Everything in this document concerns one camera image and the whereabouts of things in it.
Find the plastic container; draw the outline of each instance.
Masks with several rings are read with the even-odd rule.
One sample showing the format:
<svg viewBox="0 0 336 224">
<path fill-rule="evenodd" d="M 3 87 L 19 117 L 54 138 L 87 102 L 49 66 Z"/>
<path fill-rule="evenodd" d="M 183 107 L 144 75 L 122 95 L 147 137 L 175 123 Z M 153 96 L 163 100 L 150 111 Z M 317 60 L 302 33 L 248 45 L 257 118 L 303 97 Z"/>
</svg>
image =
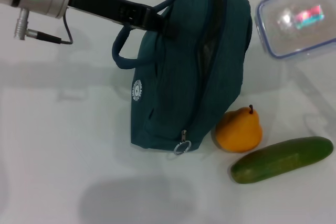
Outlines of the plastic container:
<svg viewBox="0 0 336 224">
<path fill-rule="evenodd" d="M 263 0 L 256 24 L 273 57 L 308 54 L 336 42 L 336 0 Z"/>
</svg>

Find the zipper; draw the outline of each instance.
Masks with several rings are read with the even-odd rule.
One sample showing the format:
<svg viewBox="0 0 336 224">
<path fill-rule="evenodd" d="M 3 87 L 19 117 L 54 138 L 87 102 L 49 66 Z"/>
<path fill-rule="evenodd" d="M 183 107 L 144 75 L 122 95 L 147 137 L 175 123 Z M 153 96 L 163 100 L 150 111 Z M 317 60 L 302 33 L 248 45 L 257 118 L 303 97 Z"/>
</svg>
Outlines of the zipper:
<svg viewBox="0 0 336 224">
<path fill-rule="evenodd" d="M 198 113 L 204 90 L 208 83 L 210 70 L 213 67 L 217 55 L 221 34 L 223 34 L 225 27 L 226 3 L 227 0 L 209 0 L 209 11 L 206 17 L 207 21 L 205 22 L 202 36 L 199 38 L 195 48 L 198 87 L 196 90 L 191 116 L 188 120 L 188 123 L 184 127 L 184 130 L 181 131 L 181 142 L 174 150 L 176 155 L 182 155 L 191 148 L 191 141 L 186 140 L 186 134 Z M 186 146 L 186 149 L 183 152 L 178 152 L 177 149 L 179 149 L 182 145 Z"/>
</svg>

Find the backpack strap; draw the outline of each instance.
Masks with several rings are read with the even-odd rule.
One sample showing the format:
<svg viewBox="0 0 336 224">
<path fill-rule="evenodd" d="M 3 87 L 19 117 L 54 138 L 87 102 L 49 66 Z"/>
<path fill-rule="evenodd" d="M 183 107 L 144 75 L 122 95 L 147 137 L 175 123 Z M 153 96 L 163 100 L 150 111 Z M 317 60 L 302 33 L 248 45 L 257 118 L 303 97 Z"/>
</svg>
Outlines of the backpack strap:
<svg viewBox="0 0 336 224">
<path fill-rule="evenodd" d="M 165 9 L 166 7 L 170 6 L 175 0 L 165 0 L 164 2 L 152 7 L 152 9 L 155 11 L 155 13 L 158 13 L 160 11 L 162 11 L 163 9 Z M 151 22 L 155 22 L 155 20 L 147 20 L 148 23 Z M 162 22 L 163 24 L 162 27 L 158 27 L 159 24 L 151 24 L 149 27 L 156 27 L 158 29 L 156 29 L 156 31 L 158 33 L 162 33 L 165 34 L 167 27 L 168 27 L 168 21 L 166 19 L 164 19 L 164 17 L 162 17 Z M 134 28 L 130 27 L 130 26 L 124 26 L 121 31 L 119 32 L 117 38 L 115 39 L 115 42 L 113 44 L 112 47 L 112 56 L 114 61 L 116 62 L 117 66 L 121 69 L 132 69 L 132 68 L 137 68 L 139 66 L 143 66 L 143 65 L 147 65 L 149 63 L 153 63 L 155 62 L 155 58 L 154 57 L 147 57 L 147 58 L 143 58 L 143 59 L 127 59 L 127 58 L 123 58 L 119 55 L 122 47 L 125 45 L 126 40 L 128 39 L 131 30 L 133 30 Z"/>
</svg>

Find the green cucumber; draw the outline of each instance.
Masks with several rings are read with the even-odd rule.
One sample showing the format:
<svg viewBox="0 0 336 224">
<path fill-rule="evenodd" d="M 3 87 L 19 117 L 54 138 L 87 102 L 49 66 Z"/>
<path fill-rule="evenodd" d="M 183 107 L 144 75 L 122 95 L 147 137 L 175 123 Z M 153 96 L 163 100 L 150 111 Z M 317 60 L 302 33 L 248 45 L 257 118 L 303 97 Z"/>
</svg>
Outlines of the green cucumber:
<svg viewBox="0 0 336 224">
<path fill-rule="evenodd" d="M 333 149 L 324 137 L 287 140 L 247 154 L 231 167 L 231 175 L 239 184 L 255 183 L 321 161 Z"/>
</svg>

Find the white surface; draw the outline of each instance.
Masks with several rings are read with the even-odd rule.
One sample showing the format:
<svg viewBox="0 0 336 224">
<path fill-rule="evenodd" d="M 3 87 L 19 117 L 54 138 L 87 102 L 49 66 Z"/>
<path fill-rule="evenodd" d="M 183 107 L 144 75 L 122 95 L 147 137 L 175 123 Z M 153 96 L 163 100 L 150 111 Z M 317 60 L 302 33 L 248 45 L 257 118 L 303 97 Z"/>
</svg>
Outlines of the white surface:
<svg viewBox="0 0 336 224">
<path fill-rule="evenodd" d="M 163 0 L 131 0 L 155 5 Z M 260 0 L 250 0 L 253 8 Z M 70 10 L 76 43 L 12 34 L 17 9 L 0 6 L 0 223 L 334 224 L 336 156 L 254 185 L 227 170 L 243 155 L 215 146 L 174 158 L 130 144 L 133 71 L 111 46 L 120 26 Z M 66 38 L 60 20 L 32 14 L 30 28 Z M 134 57 L 142 32 L 122 55 Z M 260 147 L 290 138 L 336 137 L 334 54 L 275 61 L 256 30 L 241 96 L 265 131 Z"/>
</svg>

